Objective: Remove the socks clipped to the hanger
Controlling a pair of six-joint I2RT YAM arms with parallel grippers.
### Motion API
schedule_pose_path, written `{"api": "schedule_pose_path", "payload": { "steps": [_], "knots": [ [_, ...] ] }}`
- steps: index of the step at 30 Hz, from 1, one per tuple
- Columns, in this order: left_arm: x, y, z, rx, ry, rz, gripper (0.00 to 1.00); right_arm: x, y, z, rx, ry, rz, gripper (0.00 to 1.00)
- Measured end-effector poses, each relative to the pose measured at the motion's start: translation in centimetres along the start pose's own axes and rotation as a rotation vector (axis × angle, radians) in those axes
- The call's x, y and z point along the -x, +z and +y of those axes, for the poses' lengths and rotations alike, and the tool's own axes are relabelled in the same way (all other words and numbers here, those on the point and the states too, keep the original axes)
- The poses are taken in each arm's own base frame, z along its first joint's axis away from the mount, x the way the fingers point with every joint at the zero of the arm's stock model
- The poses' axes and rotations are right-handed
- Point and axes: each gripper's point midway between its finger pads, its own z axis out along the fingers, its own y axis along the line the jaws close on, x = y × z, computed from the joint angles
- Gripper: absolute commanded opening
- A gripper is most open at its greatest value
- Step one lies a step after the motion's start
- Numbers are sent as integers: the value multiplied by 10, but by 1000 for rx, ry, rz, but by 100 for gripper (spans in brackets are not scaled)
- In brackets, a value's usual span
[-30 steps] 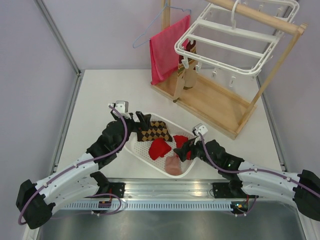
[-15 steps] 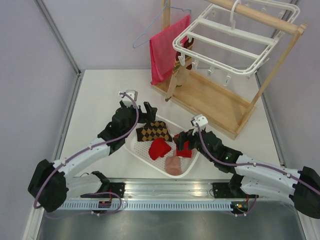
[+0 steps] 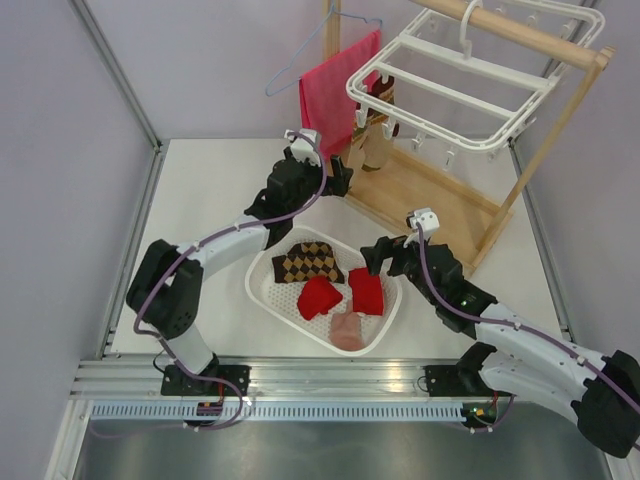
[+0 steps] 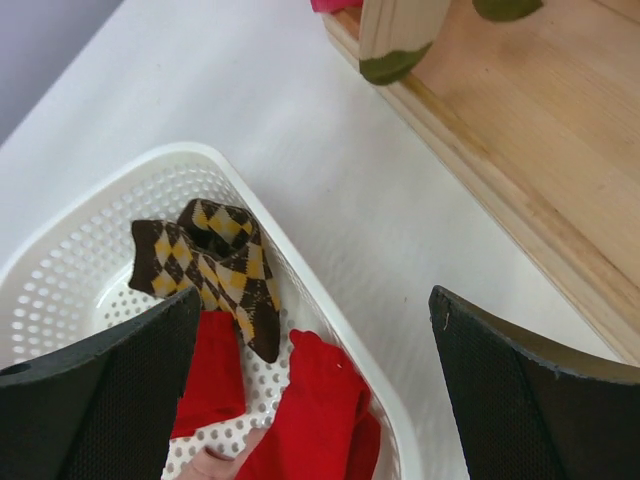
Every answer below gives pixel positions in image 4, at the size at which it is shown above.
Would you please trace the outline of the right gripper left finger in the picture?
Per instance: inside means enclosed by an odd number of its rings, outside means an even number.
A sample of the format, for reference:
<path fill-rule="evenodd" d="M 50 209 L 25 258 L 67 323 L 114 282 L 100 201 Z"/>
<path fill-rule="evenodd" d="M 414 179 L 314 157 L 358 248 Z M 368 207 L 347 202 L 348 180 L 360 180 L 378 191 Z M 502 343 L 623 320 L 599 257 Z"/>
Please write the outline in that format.
<path fill-rule="evenodd" d="M 158 479 L 194 351 L 190 287 L 1 371 L 4 479 Z"/>

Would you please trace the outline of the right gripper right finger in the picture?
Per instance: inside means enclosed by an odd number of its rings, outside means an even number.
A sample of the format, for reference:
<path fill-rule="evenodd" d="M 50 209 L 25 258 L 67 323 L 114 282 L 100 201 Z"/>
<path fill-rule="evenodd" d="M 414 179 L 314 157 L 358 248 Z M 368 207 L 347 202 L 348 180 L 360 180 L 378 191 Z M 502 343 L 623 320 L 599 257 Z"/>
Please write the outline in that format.
<path fill-rule="evenodd" d="M 636 479 L 639 370 L 436 286 L 430 320 L 473 479 Z"/>

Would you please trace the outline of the red sock with white print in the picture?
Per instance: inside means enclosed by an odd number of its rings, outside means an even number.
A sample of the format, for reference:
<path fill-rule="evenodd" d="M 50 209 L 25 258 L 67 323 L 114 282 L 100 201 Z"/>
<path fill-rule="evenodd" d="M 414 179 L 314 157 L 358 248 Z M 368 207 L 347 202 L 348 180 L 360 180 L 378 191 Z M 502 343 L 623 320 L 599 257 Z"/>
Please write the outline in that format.
<path fill-rule="evenodd" d="M 199 428 L 245 412 L 244 378 L 234 319 L 228 312 L 203 311 L 171 437 L 191 437 Z"/>

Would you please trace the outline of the pink sock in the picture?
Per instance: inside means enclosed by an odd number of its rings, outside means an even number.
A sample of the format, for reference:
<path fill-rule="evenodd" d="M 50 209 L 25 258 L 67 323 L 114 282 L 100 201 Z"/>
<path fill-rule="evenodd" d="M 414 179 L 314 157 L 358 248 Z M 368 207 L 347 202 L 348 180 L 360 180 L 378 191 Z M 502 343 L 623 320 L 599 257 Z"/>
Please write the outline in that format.
<path fill-rule="evenodd" d="M 247 458 L 267 433 L 266 429 L 252 429 L 246 446 L 235 458 L 219 456 L 208 447 L 202 448 L 180 471 L 179 480 L 234 479 Z"/>

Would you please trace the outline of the brown argyle sock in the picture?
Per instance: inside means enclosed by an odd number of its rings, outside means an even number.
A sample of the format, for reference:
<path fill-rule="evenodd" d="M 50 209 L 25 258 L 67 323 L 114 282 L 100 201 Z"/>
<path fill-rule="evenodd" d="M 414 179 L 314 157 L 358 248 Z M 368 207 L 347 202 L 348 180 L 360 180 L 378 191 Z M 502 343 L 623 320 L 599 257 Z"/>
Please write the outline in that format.
<path fill-rule="evenodd" d="M 249 210 L 196 198 L 174 222 L 134 220 L 131 234 L 131 289 L 164 299 L 194 287 L 203 309 L 232 315 L 244 343 L 263 361 L 278 359 L 279 289 Z"/>

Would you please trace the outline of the plain red sock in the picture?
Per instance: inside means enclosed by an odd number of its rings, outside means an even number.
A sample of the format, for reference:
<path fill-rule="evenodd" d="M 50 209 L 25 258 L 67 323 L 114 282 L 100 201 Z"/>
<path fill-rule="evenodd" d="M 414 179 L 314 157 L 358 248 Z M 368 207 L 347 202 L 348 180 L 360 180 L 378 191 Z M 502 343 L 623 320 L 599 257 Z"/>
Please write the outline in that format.
<path fill-rule="evenodd" d="M 290 333 L 290 383 L 238 479 L 371 479 L 381 426 L 371 392 L 344 351 L 311 331 Z"/>

